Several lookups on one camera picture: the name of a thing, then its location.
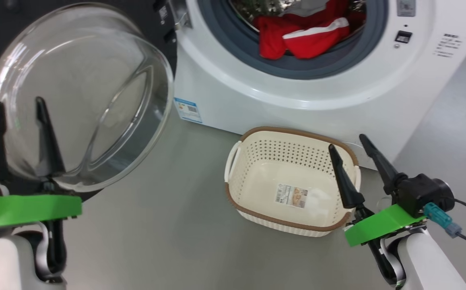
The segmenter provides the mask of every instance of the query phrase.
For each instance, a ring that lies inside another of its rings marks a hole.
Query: beige plastic basket
[[[287,233],[321,237],[344,226],[353,210],[342,206],[330,144],[360,190],[360,168],[347,145],[312,133],[257,127],[229,153],[224,171],[228,199],[244,218]]]

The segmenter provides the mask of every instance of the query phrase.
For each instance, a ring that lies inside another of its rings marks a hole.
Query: laundry
[[[260,31],[262,57],[279,59],[287,50],[300,59],[317,57],[349,35],[349,21],[344,18],[348,0],[313,3],[295,2],[278,17],[255,18],[253,24]]]

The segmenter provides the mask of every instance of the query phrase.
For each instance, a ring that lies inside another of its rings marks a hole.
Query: white stripe
[[[349,22],[347,22],[347,19],[345,18],[338,18],[335,19],[334,22],[331,22],[331,24],[328,27],[312,27],[309,29],[306,29],[305,31],[294,31],[292,33],[283,35],[283,39],[289,39],[289,38],[295,38],[295,37],[301,37],[301,36],[307,36],[307,35],[314,35],[318,33],[325,33],[325,32],[330,32],[334,31],[337,28],[341,27],[346,27],[349,26]]]

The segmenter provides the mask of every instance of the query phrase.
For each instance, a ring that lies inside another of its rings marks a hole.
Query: blue cable connector
[[[424,207],[425,216],[439,224],[448,235],[452,238],[457,237],[457,233],[462,232],[462,228],[453,222],[452,217],[450,217],[445,211],[438,207],[433,202],[428,202]]]

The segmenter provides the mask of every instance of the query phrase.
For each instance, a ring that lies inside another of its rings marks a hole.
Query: open glass door
[[[67,173],[66,189],[98,191],[134,169],[167,121],[173,73],[166,57],[118,9],[97,3],[36,20],[0,58],[0,102],[10,169],[35,179],[43,97]]]

